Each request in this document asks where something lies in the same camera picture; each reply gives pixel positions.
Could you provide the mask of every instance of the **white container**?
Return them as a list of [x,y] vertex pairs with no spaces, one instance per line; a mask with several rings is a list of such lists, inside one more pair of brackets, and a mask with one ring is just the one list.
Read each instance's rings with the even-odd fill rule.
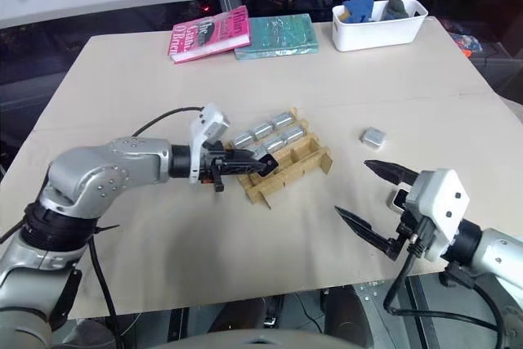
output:
[[361,24],[344,24],[339,20],[339,16],[345,11],[345,7],[333,7],[333,41],[336,48],[345,52],[411,43],[416,38],[428,11],[417,0],[402,1],[409,18],[380,21],[383,9],[388,3],[388,0],[380,0],[374,2],[371,16],[371,20],[377,22]]

